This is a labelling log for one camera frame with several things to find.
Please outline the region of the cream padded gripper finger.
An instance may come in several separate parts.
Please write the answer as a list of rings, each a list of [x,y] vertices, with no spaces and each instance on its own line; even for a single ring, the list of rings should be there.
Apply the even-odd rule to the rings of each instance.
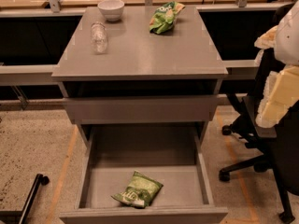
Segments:
[[[298,100],[299,67],[287,65],[280,72],[271,71],[255,119],[257,125],[262,128],[275,126]]]

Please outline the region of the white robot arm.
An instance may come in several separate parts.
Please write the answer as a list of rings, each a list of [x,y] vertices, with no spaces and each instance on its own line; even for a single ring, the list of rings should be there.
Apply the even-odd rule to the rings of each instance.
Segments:
[[[255,120],[258,126],[271,128],[299,100],[299,1],[278,25],[258,37],[254,46],[273,48],[275,59],[285,64],[281,71],[271,71],[267,77]]]

